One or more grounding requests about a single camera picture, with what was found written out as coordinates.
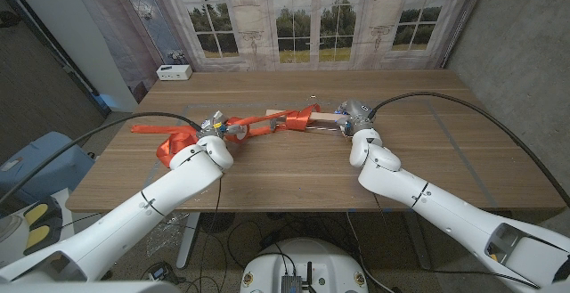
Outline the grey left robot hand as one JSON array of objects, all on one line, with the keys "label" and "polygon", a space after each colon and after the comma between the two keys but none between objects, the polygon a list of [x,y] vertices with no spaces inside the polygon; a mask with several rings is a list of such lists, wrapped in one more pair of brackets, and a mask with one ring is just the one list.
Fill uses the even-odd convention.
[{"label": "grey left robot hand", "polygon": [[230,137],[237,137],[239,140],[242,140],[247,134],[247,128],[245,126],[231,124],[230,119],[220,110],[217,110],[206,118],[200,125],[200,128],[201,130],[196,133],[199,139],[210,135],[220,138],[229,135]]}]

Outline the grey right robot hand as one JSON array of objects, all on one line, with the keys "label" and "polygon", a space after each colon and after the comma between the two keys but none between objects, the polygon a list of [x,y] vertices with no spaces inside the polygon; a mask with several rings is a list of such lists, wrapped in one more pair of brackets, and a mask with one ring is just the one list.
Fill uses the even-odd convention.
[{"label": "grey right robot hand", "polygon": [[349,99],[342,102],[335,110],[336,114],[344,115],[337,123],[345,136],[353,136],[360,130],[373,128],[373,122],[369,118],[371,108],[363,102]]}]

